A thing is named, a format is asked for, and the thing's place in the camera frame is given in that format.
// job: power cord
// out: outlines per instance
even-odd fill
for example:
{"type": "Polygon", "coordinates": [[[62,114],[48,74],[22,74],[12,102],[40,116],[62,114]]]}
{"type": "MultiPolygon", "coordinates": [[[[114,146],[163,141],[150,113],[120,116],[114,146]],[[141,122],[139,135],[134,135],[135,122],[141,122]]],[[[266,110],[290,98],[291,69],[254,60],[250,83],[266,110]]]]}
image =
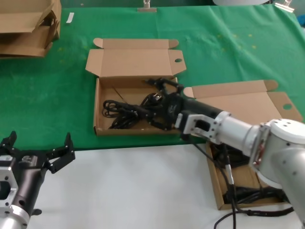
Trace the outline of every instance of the power cord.
{"type": "Polygon", "coordinates": [[[115,100],[106,100],[103,103],[102,115],[106,118],[115,118],[109,129],[130,129],[145,116],[139,110],[150,111],[160,105],[162,96],[151,93],[145,97],[140,105],[130,105],[115,100]]]}
{"type": "MultiPolygon", "coordinates": [[[[220,145],[211,144],[211,148],[213,153],[213,159],[215,161],[218,161],[218,163],[222,168],[225,168],[227,160],[224,154],[223,145],[224,144],[220,144],[220,145]]],[[[229,164],[231,165],[231,168],[236,168],[249,164],[250,157],[244,155],[242,151],[228,145],[226,145],[226,150],[229,156],[229,160],[230,160],[229,164]]]]}
{"type": "Polygon", "coordinates": [[[196,143],[193,142],[191,138],[187,139],[189,143],[194,145],[201,153],[203,153],[210,161],[212,161],[217,167],[221,174],[224,177],[224,181],[226,183],[227,189],[228,189],[228,195],[231,197],[231,206],[232,206],[232,212],[224,215],[222,218],[220,218],[215,224],[214,229],[217,229],[217,225],[222,222],[224,219],[226,219],[229,216],[233,216],[233,229],[236,229],[236,214],[238,213],[244,213],[248,216],[259,216],[259,217],[279,217],[279,216],[285,216],[291,212],[294,211],[293,207],[287,208],[285,210],[281,211],[257,211],[257,210],[242,210],[239,208],[239,206],[236,203],[235,198],[235,186],[230,185],[228,177],[226,176],[224,169],[219,165],[217,161],[214,161],[211,156],[209,156],[203,149],[201,149],[196,143]]]}

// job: cardboard box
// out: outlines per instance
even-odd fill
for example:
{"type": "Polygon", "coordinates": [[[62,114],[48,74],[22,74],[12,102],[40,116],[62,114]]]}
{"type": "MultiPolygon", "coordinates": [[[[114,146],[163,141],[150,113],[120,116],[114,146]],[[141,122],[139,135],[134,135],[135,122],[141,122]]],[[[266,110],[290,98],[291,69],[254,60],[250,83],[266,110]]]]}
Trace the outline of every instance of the cardboard box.
{"type": "MultiPolygon", "coordinates": [[[[278,87],[274,80],[258,80],[237,83],[221,83],[187,87],[184,94],[198,101],[232,113],[232,116],[252,125],[272,119],[287,118],[302,121],[303,118],[285,92],[272,92],[278,87]]],[[[212,155],[210,144],[206,152],[212,155]]],[[[224,204],[223,194],[227,192],[224,178],[219,169],[208,160],[213,190],[218,209],[230,209],[224,204]]],[[[266,187],[249,166],[233,169],[236,186],[259,188],[266,187]]],[[[253,204],[241,204],[241,208],[258,207],[278,203],[275,198],[261,199],[253,204]]]]}
{"type": "Polygon", "coordinates": [[[96,80],[93,127],[96,135],[143,135],[164,134],[146,120],[131,129],[108,129],[112,118],[102,115],[102,104],[112,99],[129,104],[140,104],[156,88],[147,85],[149,78],[175,79],[175,75],[186,69],[180,50],[171,50],[177,40],[158,39],[94,39],[99,47],[89,52],[86,70],[99,78],[96,80]]]}
{"type": "Polygon", "coordinates": [[[60,34],[60,0],[10,0],[0,7],[0,58],[44,57],[60,34]]]}

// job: green tablecloth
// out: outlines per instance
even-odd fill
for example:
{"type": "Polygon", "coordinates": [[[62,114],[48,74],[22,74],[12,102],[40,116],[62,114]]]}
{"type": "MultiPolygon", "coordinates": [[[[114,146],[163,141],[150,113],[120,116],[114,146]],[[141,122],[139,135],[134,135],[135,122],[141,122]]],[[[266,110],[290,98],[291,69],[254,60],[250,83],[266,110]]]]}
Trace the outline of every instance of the green tablecloth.
{"type": "Polygon", "coordinates": [[[185,86],[275,79],[305,115],[302,33],[293,14],[272,5],[63,9],[61,38],[46,58],[0,61],[0,138],[15,130],[23,149],[60,146],[67,132],[77,148],[183,143],[177,135],[95,136],[95,76],[85,65],[96,37],[178,39],[185,86]]]}

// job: stacked cardboard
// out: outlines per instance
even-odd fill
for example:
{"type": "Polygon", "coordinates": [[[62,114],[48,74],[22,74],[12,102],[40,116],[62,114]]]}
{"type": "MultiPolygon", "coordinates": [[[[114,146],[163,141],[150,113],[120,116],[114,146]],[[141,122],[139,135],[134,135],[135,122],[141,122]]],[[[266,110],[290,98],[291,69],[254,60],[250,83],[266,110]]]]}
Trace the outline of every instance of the stacked cardboard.
{"type": "Polygon", "coordinates": [[[60,35],[60,0],[0,1],[0,58],[44,57],[60,35]]]}

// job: robotic arm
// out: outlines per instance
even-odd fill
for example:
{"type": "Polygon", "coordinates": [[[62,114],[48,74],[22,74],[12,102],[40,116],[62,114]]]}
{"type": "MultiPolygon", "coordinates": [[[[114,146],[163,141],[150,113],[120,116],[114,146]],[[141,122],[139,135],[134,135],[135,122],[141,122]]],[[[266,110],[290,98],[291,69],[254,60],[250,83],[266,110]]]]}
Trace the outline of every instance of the robotic arm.
{"type": "Polygon", "coordinates": [[[277,119],[250,125],[227,111],[183,98],[180,84],[166,79],[146,82],[160,91],[162,107],[166,110],[162,114],[182,136],[195,135],[241,150],[250,157],[250,167],[265,183],[284,190],[305,225],[305,124],[277,119]],[[165,83],[175,86],[177,91],[167,93],[165,83]]]}
{"type": "Polygon", "coordinates": [[[67,134],[65,145],[49,151],[18,150],[13,131],[0,143],[0,229],[25,229],[33,215],[46,172],[56,173],[75,159],[67,134]]]}

